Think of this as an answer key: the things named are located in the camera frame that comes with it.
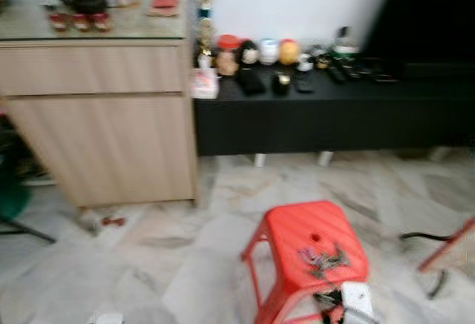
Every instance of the black tv console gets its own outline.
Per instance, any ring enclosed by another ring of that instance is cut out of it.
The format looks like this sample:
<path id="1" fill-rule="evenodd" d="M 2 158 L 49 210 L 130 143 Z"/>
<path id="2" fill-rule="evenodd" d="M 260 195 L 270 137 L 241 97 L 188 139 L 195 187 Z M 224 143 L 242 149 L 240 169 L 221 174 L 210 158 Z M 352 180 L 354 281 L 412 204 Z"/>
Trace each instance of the black tv console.
<path id="1" fill-rule="evenodd" d="M 246 96 L 233 78 L 217 99 L 194 100 L 201 156 L 475 144 L 475 83 L 413 80 L 335 84 L 311 71 L 314 93 L 270 90 L 277 67 L 256 67 L 267 92 Z"/>

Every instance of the wooden cabinet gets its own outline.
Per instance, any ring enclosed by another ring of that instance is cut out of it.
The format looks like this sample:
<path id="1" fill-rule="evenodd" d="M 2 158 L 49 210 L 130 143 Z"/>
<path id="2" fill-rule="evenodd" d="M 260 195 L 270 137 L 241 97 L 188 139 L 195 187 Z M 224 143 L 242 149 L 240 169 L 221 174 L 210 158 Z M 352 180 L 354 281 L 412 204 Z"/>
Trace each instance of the wooden cabinet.
<path id="1" fill-rule="evenodd" d="M 78 206 L 194 198 L 179 96 L 23 98 L 8 106 Z"/>
<path id="2" fill-rule="evenodd" d="M 196 200 L 188 0 L 109 10 L 107 33 L 57 33 L 38 1 L 0 16 L 0 96 L 71 202 Z"/>

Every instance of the cable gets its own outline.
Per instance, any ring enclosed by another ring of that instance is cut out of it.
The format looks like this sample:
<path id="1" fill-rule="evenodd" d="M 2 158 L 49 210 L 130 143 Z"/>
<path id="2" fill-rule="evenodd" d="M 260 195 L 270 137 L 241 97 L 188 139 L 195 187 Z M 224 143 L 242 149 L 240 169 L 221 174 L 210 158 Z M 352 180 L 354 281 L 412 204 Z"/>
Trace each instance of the cable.
<path id="1" fill-rule="evenodd" d="M 407 234 L 402 234 L 399 239 L 400 240 L 406 240 L 411 237 L 424 237 L 426 239 L 431 239 L 431 240 L 436 240 L 436 241 L 448 241 L 452 239 L 452 237 L 438 237 L 437 235 L 430 235 L 430 234 L 425 234 L 425 233 L 407 233 Z"/>
<path id="2" fill-rule="evenodd" d="M 447 282 L 448 273 L 446 270 L 442 270 L 439 274 L 439 282 L 436 287 L 427 295 L 429 300 L 433 300 L 434 297 L 440 292 L 442 286 Z"/>

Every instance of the cabinet door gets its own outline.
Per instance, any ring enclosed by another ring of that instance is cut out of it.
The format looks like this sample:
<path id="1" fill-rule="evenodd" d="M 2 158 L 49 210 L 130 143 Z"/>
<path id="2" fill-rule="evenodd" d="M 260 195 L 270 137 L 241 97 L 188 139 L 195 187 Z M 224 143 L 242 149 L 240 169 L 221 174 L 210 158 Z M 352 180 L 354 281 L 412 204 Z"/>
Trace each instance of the cabinet door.
<path id="1" fill-rule="evenodd" d="M 78 206 L 193 198 L 178 96 L 13 99 L 7 107 Z"/>

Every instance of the stool hole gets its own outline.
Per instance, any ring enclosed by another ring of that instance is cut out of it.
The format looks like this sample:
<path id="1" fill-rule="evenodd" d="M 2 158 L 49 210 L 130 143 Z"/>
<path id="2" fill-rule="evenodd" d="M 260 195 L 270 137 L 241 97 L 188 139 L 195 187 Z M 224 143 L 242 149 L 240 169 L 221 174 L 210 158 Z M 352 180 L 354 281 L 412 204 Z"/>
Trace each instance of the stool hole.
<path id="1" fill-rule="evenodd" d="M 312 241 L 319 242 L 321 240 L 321 237 L 318 234 L 312 234 L 312 235 L 310 235 L 310 239 Z"/>

